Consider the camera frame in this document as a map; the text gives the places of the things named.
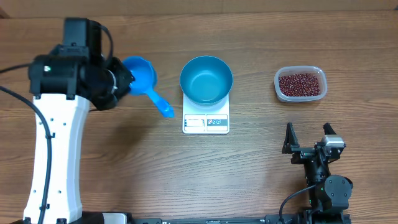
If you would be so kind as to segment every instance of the bowl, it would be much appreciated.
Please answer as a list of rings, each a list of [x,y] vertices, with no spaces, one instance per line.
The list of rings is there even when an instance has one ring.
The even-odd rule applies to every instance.
[[[283,94],[281,92],[280,86],[279,86],[279,77],[289,76],[289,75],[293,75],[296,73],[310,73],[312,75],[315,75],[318,78],[320,94],[317,96],[287,96],[287,95]],[[287,102],[287,103],[301,103],[301,102],[317,101],[317,100],[320,100],[323,97],[325,97],[325,95],[328,91],[328,84],[326,82],[325,72],[323,72],[322,69],[320,69],[316,66],[308,66],[308,65],[289,66],[289,67],[283,67],[283,68],[279,69],[279,71],[275,74],[274,85],[275,85],[275,91],[276,91],[278,100],[280,100],[282,102]]]
[[[231,91],[233,74],[221,59],[200,56],[184,66],[180,85],[191,101],[201,106],[211,106],[219,103]]]

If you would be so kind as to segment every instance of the wood grain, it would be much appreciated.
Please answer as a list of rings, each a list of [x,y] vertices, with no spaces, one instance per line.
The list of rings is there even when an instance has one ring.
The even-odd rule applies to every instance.
[[[1,0],[12,18],[393,10],[398,0]]]
[[[347,148],[332,174],[354,182],[354,223],[397,223],[398,13],[296,12],[93,17],[109,28],[120,58],[141,55],[157,69],[157,91],[177,118],[163,119],[144,96],[89,115],[81,155],[85,210],[135,217],[261,217],[305,187],[302,166],[282,155],[285,125],[311,146],[330,122]],[[62,41],[61,19],[0,20],[0,68],[26,63]],[[193,57],[214,55],[234,72],[231,132],[189,136],[181,130],[178,78]],[[274,75],[316,65],[328,80],[318,103],[277,100]],[[31,97],[26,69],[0,75]],[[0,222],[21,218],[34,161],[34,115],[0,94]],[[284,212],[307,205],[301,195]]]

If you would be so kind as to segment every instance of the red beans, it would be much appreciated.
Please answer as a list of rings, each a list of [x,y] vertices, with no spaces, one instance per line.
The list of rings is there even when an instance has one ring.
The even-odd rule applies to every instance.
[[[310,73],[279,77],[279,87],[286,96],[318,96],[318,78]]]

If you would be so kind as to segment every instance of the bowl of red beans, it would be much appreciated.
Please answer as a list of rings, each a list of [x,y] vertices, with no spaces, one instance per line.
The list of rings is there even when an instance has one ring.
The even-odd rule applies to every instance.
[[[282,102],[300,103],[322,99],[328,91],[325,72],[315,66],[289,66],[279,69],[275,91]]]

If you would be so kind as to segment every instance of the plastic container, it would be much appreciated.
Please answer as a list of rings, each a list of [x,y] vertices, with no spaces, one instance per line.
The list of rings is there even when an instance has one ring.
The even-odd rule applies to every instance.
[[[296,73],[311,73],[318,78],[320,94],[318,96],[286,96],[279,87],[279,77],[289,76]],[[274,85],[278,100],[287,103],[310,102],[322,99],[328,91],[325,73],[322,69],[315,66],[289,66],[279,69],[275,74]]]

